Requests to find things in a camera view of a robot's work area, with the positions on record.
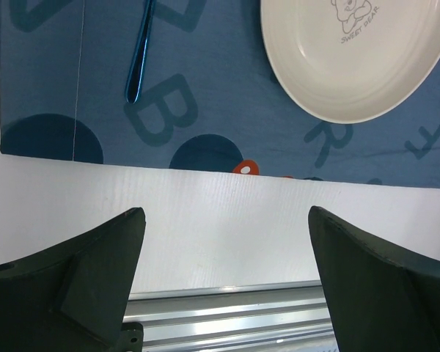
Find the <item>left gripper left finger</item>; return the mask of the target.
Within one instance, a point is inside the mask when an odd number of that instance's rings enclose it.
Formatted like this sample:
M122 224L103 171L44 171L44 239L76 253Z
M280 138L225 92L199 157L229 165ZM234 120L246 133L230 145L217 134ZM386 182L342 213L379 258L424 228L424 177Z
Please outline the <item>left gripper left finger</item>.
M144 240L131 208L0 265L0 351L113 351Z

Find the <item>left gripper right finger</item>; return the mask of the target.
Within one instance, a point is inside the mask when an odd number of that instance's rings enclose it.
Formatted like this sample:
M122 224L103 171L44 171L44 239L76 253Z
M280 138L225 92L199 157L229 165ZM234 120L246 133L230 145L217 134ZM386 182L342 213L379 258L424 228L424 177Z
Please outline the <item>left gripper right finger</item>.
M440 260L318 206L308 225L340 351L440 351Z

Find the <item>cream round plate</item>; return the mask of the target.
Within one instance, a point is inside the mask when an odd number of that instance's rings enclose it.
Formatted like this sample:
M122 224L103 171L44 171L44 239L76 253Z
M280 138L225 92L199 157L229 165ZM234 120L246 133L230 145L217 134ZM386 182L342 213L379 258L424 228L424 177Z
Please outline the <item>cream round plate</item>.
M440 59L440 1L262 1L268 61L287 95L321 120L373 120Z

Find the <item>blue letter placemat cloth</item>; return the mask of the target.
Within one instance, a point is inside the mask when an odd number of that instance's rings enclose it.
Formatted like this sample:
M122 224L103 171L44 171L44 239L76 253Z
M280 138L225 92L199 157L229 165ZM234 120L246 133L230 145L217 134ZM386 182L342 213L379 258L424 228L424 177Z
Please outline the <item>blue letter placemat cloth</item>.
M268 61L262 1L156 1L142 91L125 86L146 1L0 1L4 154L440 188L440 59L366 122L298 106Z

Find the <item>aluminium mounting rail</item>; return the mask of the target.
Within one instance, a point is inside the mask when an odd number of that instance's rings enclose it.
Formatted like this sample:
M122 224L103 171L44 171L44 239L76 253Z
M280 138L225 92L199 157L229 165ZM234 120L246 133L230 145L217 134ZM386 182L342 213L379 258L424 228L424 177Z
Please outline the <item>aluminium mounting rail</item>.
M131 295L143 351L338 351L317 282Z

